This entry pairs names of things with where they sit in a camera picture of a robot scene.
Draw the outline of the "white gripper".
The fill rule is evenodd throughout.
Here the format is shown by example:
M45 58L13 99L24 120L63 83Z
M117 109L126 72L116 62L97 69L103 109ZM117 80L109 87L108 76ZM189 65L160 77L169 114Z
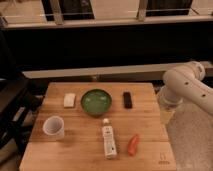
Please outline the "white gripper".
M181 97L172 92L167 86L163 86L157 93L157 102L160 108L161 123L168 124L176 108L181 104Z

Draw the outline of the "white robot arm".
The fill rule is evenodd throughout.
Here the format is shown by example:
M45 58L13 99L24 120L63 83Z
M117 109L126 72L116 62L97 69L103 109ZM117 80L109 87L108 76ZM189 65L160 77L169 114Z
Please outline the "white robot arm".
M169 123L184 99L213 116L213 88L202 82L205 74L204 66L197 61L173 67L163 74L164 85L157 93L162 124Z

